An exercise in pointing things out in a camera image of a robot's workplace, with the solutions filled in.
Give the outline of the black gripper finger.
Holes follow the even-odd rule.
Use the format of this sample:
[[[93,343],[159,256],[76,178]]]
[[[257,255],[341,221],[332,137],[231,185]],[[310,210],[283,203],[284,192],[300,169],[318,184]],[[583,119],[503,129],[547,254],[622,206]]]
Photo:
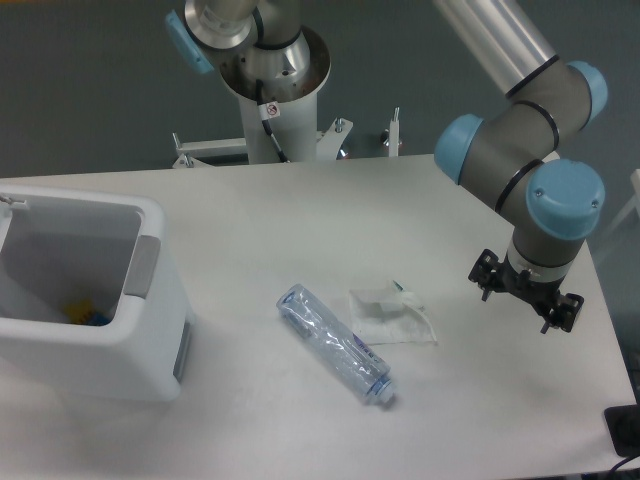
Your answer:
[[[581,295],[558,292],[551,300],[546,300],[541,305],[540,316],[544,319],[544,325],[540,333],[546,334],[550,329],[559,329],[570,333],[581,313],[584,298]]]
[[[501,267],[499,257],[489,249],[483,250],[474,263],[468,279],[482,290],[483,301],[492,293],[502,291]]]

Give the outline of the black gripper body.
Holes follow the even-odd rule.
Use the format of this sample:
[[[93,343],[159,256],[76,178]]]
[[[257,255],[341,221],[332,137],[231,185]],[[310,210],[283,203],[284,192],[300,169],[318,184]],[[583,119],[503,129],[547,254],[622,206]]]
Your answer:
[[[563,281],[536,281],[528,271],[517,272],[509,263],[502,264],[494,275],[495,292],[509,293],[533,306],[552,304]]]

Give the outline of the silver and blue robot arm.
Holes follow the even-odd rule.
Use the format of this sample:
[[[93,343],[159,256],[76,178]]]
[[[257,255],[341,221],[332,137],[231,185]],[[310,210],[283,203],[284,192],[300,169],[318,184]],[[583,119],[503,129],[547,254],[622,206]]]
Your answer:
[[[492,120],[464,115],[440,135],[434,160],[514,228],[504,257],[484,251],[469,278],[484,294],[529,304],[546,328],[570,331],[583,305],[561,284],[605,200],[588,165],[555,157],[602,111],[608,88],[585,62],[562,61],[514,1],[441,1],[438,10],[509,101]],[[316,96],[330,72],[324,41],[296,1],[188,1],[166,16],[196,72],[219,72],[239,101],[253,163],[332,161],[335,129],[317,129]]]

